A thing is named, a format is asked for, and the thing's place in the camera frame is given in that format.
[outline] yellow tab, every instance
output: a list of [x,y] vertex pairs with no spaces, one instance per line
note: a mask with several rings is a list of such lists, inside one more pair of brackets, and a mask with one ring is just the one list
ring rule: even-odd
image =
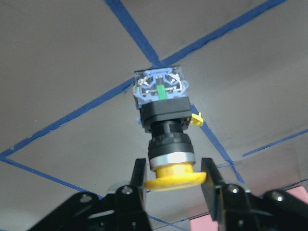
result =
[[191,124],[192,124],[192,125],[202,126],[202,125],[203,125],[203,122],[204,122],[204,120],[203,120],[203,118],[202,118],[201,112],[199,112],[198,115],[196,115],[196,114],[194,114],[194,113],[192,114],[192,119],[191,119]]

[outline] pink object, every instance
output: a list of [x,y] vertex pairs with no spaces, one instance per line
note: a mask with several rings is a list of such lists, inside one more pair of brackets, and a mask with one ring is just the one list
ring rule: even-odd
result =
[[[289,189],[286,192],[295,196],[296,198],[304,201],[308,204],[308,192],[305,190],[303,186],[299,186],[293,189]],[[217,231],[218,223],[216,221],[212,221],[210,215],[206,215],[203,217],[195,218],[190,220],[191,231]]]
[[298,199],[302,200],[303,202],[305,202],[306,204],[308,204],[308,192],[305,190],[305,188],[303,186],[299,186],[299,187],[296,187],[296,188],[289,189],[286,192],[292,194],[296,198],[298,198]]
[[216,221],[212,221],[210,215],[205,215],[200,218],[195,218],[190,220],[191,231],[217,231],[218,223]]

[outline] silver metal ring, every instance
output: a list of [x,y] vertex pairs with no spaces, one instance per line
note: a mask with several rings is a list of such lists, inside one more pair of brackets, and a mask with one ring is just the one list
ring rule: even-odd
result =
[[189,152],[174,152],[165,155],[159,155],[150,160],[150,168],[168,165],[168,164],[177,164],[184,162],[193,162],[196,160],[194,158],[194,153]]

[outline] black metal bracket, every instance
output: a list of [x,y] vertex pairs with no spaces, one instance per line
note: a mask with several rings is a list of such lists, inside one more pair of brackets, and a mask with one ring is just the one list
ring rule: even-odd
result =
[[202,158],[201,171],[207,173],[201,188],[219,231],[307,230],[308,205],[289,193],[272,190],[258,198],[239,183],[226,183],[211,158]]
[[29,231],[151,231],[143,206],[145,180],[145,159],[137,159],[130,184],[101,200],[94,193],[76,193]]

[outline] screw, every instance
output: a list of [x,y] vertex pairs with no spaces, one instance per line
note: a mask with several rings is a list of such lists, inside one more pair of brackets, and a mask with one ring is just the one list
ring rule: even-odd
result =
[[231,193],[238,193],[239,192],[239,187],[237,187],[236,185],[234,184],[230,184],[228,186],[228,190],[231,192]]
[[132,192],[133,192],[133,190],[132,190],[130,187],[127,187],[127,186],[125,186],[125,187],[122,189],[122,193],[123,193],[123,194],[126,194],[126,195],[130,195]]
[[92,200],[92,197],[90,197],[89,195],[83,194],[81,199],[80,199],[80,202],[81,203],[87,203],[91,200]]
[[279,192],[274,191],[274,192],[271,193],[271,196],[276,201],[283,201],[284,200],[284,197]]

